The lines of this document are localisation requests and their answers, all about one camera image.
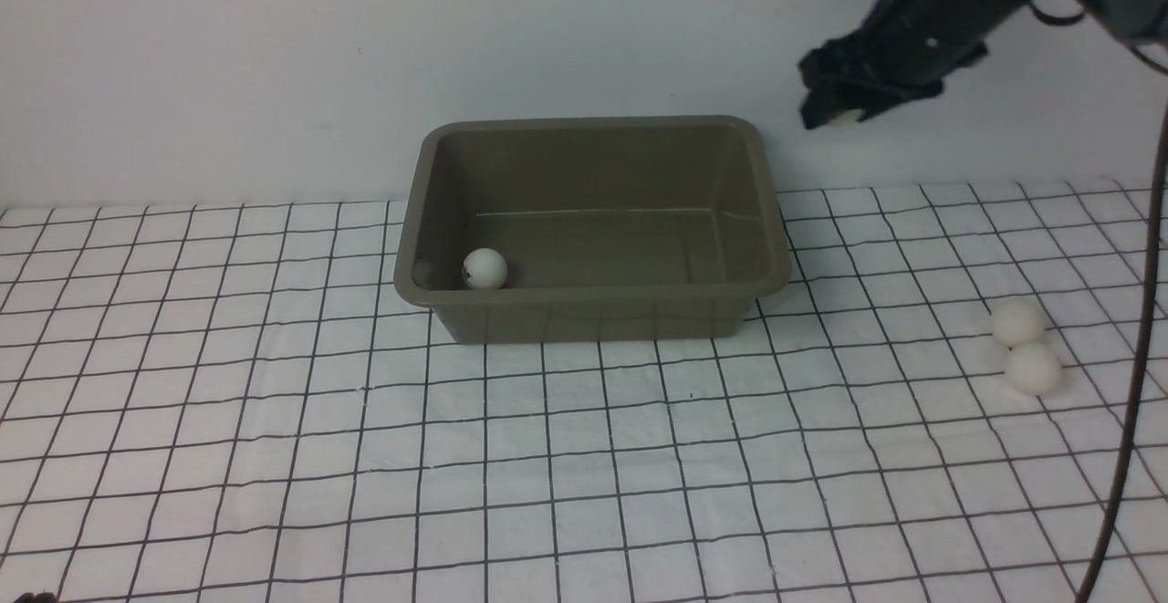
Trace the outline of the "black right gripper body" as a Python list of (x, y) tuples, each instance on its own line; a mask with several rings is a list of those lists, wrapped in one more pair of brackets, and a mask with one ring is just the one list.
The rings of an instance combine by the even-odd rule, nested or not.
[(880, 0), (860, 29), (872, 72), (897, 86), (932, 85), (965, 65), (1031, 0)]

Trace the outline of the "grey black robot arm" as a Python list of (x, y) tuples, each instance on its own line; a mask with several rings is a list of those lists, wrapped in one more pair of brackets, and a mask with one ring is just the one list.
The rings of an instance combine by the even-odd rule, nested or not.
[[(1076, 0), (1126, 47), (1164, 43), (1167, 0)], [(945, 79), (987, 55), (986, 37), (1034, 0), (877, 0), (858, 29), (799, 62), (805, 129), (867, 122), (943, 95)]]

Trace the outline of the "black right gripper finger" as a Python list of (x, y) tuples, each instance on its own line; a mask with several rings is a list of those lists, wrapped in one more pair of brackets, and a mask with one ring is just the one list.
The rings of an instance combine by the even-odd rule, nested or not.
[(808, 93), (872, 91), (877, 88), (869, 39), (862, 33), (827, 39), (823, 46), (813, 47), (800, 58), (798, 69)]
[(800, 105), (800, 118), (806, 130), (825, 129), (826, 122), (840, 111), (863, 109), (863, 122), (884, 115), (915, 100), (936, 99), (945, 91), (945, 83), (927, 85), (883, 85), (872, 91), (815, 91), (807, 92)]

